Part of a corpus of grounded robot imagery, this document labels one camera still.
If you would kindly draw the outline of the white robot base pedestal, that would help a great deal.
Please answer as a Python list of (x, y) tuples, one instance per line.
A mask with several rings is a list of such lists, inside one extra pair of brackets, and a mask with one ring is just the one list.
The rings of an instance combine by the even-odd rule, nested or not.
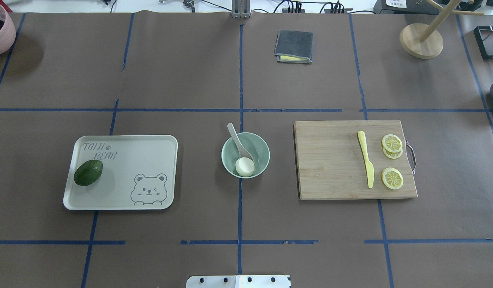
[(186, 288), (291, 288), (289, 275), (192, 276)]

